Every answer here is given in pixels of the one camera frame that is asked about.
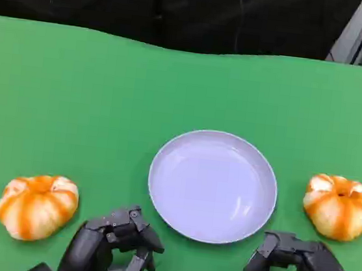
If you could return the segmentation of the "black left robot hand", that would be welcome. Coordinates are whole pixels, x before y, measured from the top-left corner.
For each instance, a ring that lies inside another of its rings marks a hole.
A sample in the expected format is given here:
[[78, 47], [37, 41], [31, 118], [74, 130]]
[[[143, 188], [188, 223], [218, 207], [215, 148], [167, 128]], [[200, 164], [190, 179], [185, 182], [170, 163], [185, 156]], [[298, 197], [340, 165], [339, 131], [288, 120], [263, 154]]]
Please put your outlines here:
[[[133, 251], [127, 266], [112, 269], [113, 250]], [[121, 208], [80, 226], [57, 271], [156, 271], [153, 254], [164, 246], [138, 205]]]

